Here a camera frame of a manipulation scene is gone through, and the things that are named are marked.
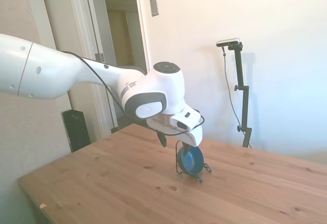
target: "wire stand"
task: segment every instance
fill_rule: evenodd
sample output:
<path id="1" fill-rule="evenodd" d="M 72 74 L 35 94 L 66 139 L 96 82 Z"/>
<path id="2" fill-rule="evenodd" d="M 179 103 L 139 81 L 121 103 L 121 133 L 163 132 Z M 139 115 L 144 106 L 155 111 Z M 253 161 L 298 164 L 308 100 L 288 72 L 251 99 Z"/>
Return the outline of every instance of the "wire stand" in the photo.
<path id="1" fill-rule="evenodd" d="M 183 170 L 178 171 L 178 163 L 177 163 L 177 144 L 178 144 L 179 142 L 180 142 L 180 140 L 176 142 L 176 146 L 175 146 L 176 173 L 177 173 L 177 174 L 183 174 L 183 173 L 184 173 L 184 174 L 187 174 L 187 175 L 189 175 L 189 176 L 195 177 L 195 178 L 197 179 L 198 182 L 202 182 L 202 179 L 201 179 L 201 177 L 199 176 L 199 174 L 190 174 L 190 173 L 185 172 L 185 171 L 183 171 Z M 203 164 L 203 167 L 206 169 L 207 172 L 212 172 L 212 170 L 210 169 L 210 167 L 209 167 L 208 164 L 204 163 L 204 164 Z"/>

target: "black cable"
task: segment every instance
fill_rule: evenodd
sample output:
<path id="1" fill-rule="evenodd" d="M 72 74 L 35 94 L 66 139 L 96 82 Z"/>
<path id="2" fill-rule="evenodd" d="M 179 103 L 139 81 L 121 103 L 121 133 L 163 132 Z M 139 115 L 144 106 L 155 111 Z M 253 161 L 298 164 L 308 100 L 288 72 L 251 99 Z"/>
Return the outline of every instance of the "black cable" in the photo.
<path id="1" fill-rule="evenodd" d="M 81 57 L 81 56 L 79 56 L 79 55 L 77 55 L 77 54 L 75 54 L 75 53 L 73 53 L 73 52 L 69 52 L 69 51 L 62 51 L 63 53 L 66 53 L 66 54 L 72 54 L 72 55 L 74 55 L 76 58 L 78 58 L 78 59 L 80 59 L 84 64 L 86 64 L 86 66 L 97 76 L 97 78 L 102 82 L 102 84 L 105 86 L 105 88 L 106 88 L 106 91 L 108 91 L 109 93 L 110 93 L 110 95 L 112 96 L 112 98 L 113 98 L 113 100 L 117 103 L 117 105 L 118 105 L 118 107 L 123 111 L 123 113 L 127 116 L 127 114 L 125 113 L 125 111 L 124 111 L 124 109 L 123 109 L 123 107 L 122 107 L 122 105 L 118 102 L 118 100 L 114 97 L 114 95 L 112 94 L 112 92 L 111 92 L 111 90 L 109 89 L 109 87 L 107 86 L 107 84 L 103 81 L 103 79 L 99 76 L 99 74 Z M 199 126 L 201 126 L 203 123 L 204 123 L 204 121 L 205 121 L 205 119 L 204 119 L 204 117 L 202 116 L 202 115 L 200 115 L 201 116 L 201 118 L 202 118 L 202 122 L 201 123 L 199 123 L 198 125 L 196 125 L 193 129 L 195 129 L 195 128 L 197 128 L 197 127 L 199 127 Z M 184 133 L 188 133 L 188 132 L 190 132 L 191 130 L 187 130 L 187 131 L 183 131 L 183 132 L 180 132 L 180 133 L 174 133 L 174 134 L 169 134 L 169 133 L 164 133 L 164 132 L 161 132 L 161 131 L 159 131 L 159 130 L 156 130 L 156 129 L 154 129 L 154 128 L 151 128 L 151 127 L 149 127 L 149 126 L 144 126 L 144 125 L 142 125 L 142 124 L 139 124 L 138 123 L 138 121 L 137 120 L 135 120 L 135 119 L 133 119 L 133 118 L 130 118 L 130 119 L 132 119 L 132 120 L 134 120 L 134 122 L 137 124 L 137 125 L 139 125 L 139 126 L 142 126 L 142 127 L 144 127 L 144 128 L 147 128 L 147 129 L 150 129 L 150 130 L 152 130 L 152 131 L 155 131 L 155 132 L 157 132 L 157 133 L 161 133 L 161 134 L 163 134 L 163 135 L 165 135 L 165 136 L 178 136 L 178 135 L 182 135 L 182 134 L 184 134 Z"/>
<path id="2" fill-rule="evenodd" d="M 228 95 L 229 95 L 229 101 L 230 101 L 230 105 L 231 105 L 231 108 L 233 110 L 233 113 L 237 119 L 237 122 L 239 123 L 239 126 L 241 127 L 241 123 L 240 123 L 240 120 L 235 112 L 235 109 L 234 109 L 234 106 L 233 106 L 233 102 L 231 100 L 231 95 L 230 95 L 230 88 L 229 88 L 229 83 L 228 83 L 228 79 L 227 79 L 227 73 L 226 73 L 226 53 L 225 53 L 225 49 L 224 47 L 222 47 L 222 50 L 223 50 L 223 56 L 224 56 L 224 70 L 225 70 L 225 78 L 226 78 L 226 83 L 227 83 L 227 88 L 228 88 Z"/>

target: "black speaker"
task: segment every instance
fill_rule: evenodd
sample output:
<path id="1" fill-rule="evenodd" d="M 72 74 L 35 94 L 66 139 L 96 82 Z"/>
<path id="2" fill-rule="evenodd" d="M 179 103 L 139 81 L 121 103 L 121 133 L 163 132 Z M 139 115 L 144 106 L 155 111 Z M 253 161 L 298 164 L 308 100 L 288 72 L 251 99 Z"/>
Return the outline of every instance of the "black speaker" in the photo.
<path id="1" fill-rule="evenodd" d="M 62 117 L 71 142 L 72 152 L 91 144 L 83 112 L 66 110 L 62 113 Z"/>

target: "camera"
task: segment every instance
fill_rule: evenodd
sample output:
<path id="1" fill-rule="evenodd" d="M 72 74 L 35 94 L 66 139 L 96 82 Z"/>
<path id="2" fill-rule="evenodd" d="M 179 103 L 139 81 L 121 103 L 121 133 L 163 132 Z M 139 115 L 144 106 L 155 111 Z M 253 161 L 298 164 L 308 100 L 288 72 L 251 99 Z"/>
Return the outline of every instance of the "camera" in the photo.
<path id="1" fill-rule="evenodd" d="M 226 47 L 226 46 L 231 46 L 231 45 L 237 45 L 240 43 L 239 38 L 231 38 L 231 39 L 226 39 L 226 40 L 221 40 L 216 42 L 217 47 Z"/>

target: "wood knot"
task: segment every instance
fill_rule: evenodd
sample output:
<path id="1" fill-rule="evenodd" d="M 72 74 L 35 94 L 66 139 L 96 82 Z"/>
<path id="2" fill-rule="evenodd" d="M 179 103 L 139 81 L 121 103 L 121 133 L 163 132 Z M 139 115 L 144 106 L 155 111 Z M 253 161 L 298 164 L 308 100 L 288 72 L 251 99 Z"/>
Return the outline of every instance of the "wood knot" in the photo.
<path id="1" fill-rule="evenodd" d="M 283 210 L 278 210 L 279 212 L 281 212 L 282 214 L 288 215 L 289 213 L 283 211 Z"/>

